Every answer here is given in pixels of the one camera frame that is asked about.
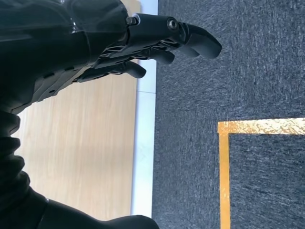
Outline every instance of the wooden floor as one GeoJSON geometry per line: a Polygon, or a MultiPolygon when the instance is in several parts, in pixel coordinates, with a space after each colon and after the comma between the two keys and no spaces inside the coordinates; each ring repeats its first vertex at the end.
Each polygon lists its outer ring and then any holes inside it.
{"type": "MultiPolygon", "coordinates": [[[[139,12],[140,3],[125,0],[139,12]]],[[[21,113],[16,154],[35,190],[101,220],[130,214],[136,81],[75,83],[21,113]]]]}

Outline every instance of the white floor edge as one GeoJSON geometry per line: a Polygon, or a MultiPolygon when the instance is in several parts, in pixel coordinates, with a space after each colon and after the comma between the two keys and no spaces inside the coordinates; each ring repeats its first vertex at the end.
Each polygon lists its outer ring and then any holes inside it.
{"type": "MultiPolygon", "coordinates": [[[[142,13],[157,15],[158,0],[141,0],[142,13]]],[[[156,70],[154,60],[140,61],[147,70],[138,80],[131,215],[151,217],[156,70]]]]}

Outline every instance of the gray carpet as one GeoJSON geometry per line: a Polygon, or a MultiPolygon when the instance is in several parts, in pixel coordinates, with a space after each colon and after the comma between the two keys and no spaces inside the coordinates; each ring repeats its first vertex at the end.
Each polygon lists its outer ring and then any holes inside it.
{"type": "MultiPolygon", "coordinates": [[[[157,65],[152,217],[218,229],[218,122],[305,117],[305,1],[159,0],[159,14],[224,50],[157,65]]],[[[232,135],[230,153],[231,228],[305,228],[305,136],[232,135]]]]}

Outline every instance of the robotic arm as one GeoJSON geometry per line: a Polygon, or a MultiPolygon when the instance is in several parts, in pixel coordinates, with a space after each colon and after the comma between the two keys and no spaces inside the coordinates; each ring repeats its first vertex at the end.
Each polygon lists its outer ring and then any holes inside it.
{"type": "Polygon", "coordinates": [[[0,228],[157,228],[145,217],[101,222],[38,194],[11,135],[32,103],[108,74],[142,78],[133,59],[169,64],[175,49],[213,59],[221,45],[173,17],[129,16],[120,0],[0,0],[0,228]]]}

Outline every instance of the metal screw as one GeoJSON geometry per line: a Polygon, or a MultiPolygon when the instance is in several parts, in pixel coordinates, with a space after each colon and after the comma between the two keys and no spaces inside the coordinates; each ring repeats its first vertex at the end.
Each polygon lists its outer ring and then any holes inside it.
{"type": "Polygon", "coordinates": [[[167,26],[170,30],[175,31],[178,29],[178,22],[175,19],[169,19],[167,21],[167,26]]]}
{"type": "Polygon", "coordinates": [[[127,25],[136,25],[138,24],[138,20],[135,17],[127,17],[126,18],[126,22],[127,25]]]}

